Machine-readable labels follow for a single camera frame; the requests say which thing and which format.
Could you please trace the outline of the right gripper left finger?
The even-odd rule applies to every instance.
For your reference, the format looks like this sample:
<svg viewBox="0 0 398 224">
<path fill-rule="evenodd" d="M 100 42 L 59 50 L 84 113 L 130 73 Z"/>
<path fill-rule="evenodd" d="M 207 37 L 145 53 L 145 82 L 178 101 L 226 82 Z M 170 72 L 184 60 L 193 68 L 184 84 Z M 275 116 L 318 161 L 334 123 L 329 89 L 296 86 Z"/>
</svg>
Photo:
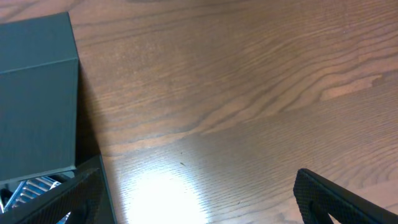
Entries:
<svg viewBox="0 0 398 224">
<path fill-rule="evenodd" d="M 1 215 L 1 223 L 95 223 L 103 194 L 99 169 L 88 169 L 43 195 Z"/>
</svg>

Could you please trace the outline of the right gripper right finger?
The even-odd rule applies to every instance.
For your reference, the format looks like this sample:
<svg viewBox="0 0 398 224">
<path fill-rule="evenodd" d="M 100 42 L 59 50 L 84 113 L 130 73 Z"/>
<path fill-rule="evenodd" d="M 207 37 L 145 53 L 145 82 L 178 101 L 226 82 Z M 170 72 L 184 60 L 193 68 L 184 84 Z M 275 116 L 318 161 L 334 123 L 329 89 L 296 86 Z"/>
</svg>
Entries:
<svg viewBox="0 0 398 224">
<path fill-rule="evenodd" d="M 309 169 L 299 169 L 294 196 L 305 224 L 395 224 L 397 215 L 346 190 Z"/>
</svg>

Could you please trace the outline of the blue precision screwdriver case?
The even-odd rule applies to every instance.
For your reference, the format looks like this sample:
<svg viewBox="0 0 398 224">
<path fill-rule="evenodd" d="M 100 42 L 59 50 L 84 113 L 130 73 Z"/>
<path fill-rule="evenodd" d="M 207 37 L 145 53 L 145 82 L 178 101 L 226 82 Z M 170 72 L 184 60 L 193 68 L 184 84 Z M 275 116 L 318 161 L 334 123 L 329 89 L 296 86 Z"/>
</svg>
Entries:
<svg viewBox="0 0 398 224">
<path fill-rule="evenodd" d="M 57 174 L 1 184 L 1 213 L 20 207 L 69 179 L 64 174 Z"/>
</svg>

